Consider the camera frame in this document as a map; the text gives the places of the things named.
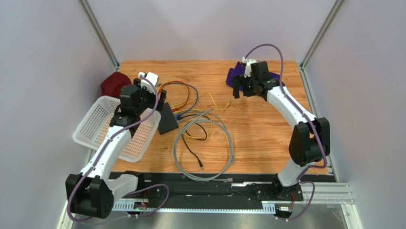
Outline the black network switch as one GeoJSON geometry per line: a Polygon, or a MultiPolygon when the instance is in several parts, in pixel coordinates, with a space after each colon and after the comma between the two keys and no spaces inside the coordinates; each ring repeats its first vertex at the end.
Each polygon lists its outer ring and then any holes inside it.
{"type": "Polygon", "coordinates": [[[159,110],[159,113],[161,115],[161,119],[158,125],[158,131],[160,135],[166,134],[179,128],[178,122],[172,112],[169,103],[164,103],[162,109],[159,110]]]}

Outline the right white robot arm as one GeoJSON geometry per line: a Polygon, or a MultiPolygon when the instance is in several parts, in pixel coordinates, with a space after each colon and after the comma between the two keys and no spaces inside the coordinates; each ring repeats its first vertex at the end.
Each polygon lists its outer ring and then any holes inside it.
{"type": "Polygon", "coordinates": [[[272,73],[265,61],[254,59],[238,62],[229,69],[226,84],[233,88],[234,98],[240,95],[260,96],[274,106],[292,128],[288,146],[290,159],[275,175],[271,192],[276,199],[285,200],[299,186],[304,173],[330,155],[330,124],[325,117],[308,112],[289,93],[281,76],[272,73]]]}

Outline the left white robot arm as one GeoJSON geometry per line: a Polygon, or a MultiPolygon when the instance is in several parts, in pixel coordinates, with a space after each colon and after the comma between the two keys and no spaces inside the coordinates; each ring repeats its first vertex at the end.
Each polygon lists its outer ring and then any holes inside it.
{"type": "Polygon", "coordinates": [[[132,140],[141,144],[141,155],[148,148],[161,119],[157,109],[165,100],[158,95],[158,81],[158,75],[140,72],[133,84],[121,89],[120,104],[101,146],[80,173],[70,174],[65,181],[67,215],[72,221],[105,219],[119,199],[146,191],[143,174],[139,172],[127,171],[113,181],[109,178],[132,140]]]}

